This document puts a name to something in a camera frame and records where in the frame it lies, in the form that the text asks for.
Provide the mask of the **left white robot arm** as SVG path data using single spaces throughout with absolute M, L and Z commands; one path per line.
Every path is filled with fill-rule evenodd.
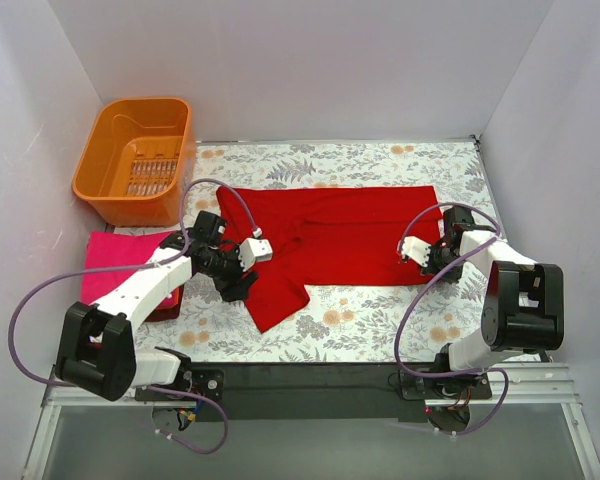
M 226 242 L 227 221 L 200 213 L 193 226 L 164 238 L 149 260 L 120 286 L 91 304 L 66 312 L 54 369 L 57 378 L 106 400 L 129 389 L 158 386 L 173 400 L 193 386 L 191 360 L 168 348 L 139 351 L 139 327 L 169 294 L 193 276 L 213 280 L 225 302 L 244 301 L 258 278 L 254 266 L 273 249 L 260 230 L 241 243 Z

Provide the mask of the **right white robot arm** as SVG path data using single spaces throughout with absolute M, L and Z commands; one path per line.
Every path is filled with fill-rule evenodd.
M 409 236 L 401 255 L 421 273 L 458 281 L 469 262 L 487 279 L 480 327 L 447 344 L 419 373 L 444 397 L 455 397 L 490 367 L 519 354 L 555 351 L 564 340 L 564 275 L 555 264 L 514 250 L 494 227 L 478 225 L 466 206 L 443 213 L 444 234 L 430 244 Z

